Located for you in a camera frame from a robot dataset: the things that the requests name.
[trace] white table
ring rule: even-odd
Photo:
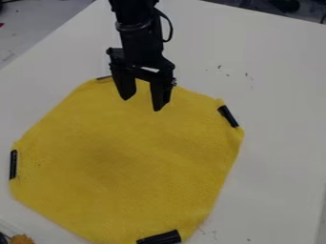
[[[246,131],[211,216],[187,243],[313,244],[326,183],[325,26],[161,2],[175,28],[165,53],[179,85],[224,98]],[[37,243],[87,242],[10,197],[10,145],[73,88],[109,73],[113,21],[98,0],[0,71],[0,218]]]

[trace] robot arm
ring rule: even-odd
[[[150,82],[153,109],[160,111],[170,102],[175,83],[174,64],[162,54],[163,43],[173,37],[171,21],[154,7],[159,0],[109,1],[122,42],[122,49],[109,48],[107,51],[115,86],[120,96],[128,100],[136,93],[135,78]],[[163,39],[162,17],[169,21],[171,27],[168,40]]]

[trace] white tabletop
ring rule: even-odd
[[[211,216],[187,243],[313,244],[326,183],[325,26],[161,2],[175,28],[165,54],[178,84],[224,98],[246,131]],[[113,22],[97,0],[0,71],[0,219],[37,243],[87,242],[10,197],[10,145],[73,88],[109,73]]]

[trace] octagonal yellow cloth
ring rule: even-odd
[[[111,78],[89,81],[26,132],[12,147],[15,198],[92,243],[172,230],[186,240],[214,206],[244,132],[217,112],[222,100],[176,87],[154,112],[149,84],[137,88],[123,101]]]

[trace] white floor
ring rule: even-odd
[[[0,70],[91,3],[92,0],[22,0],[6,4],[0,13],[0,23],[5,24],[0,28]]]

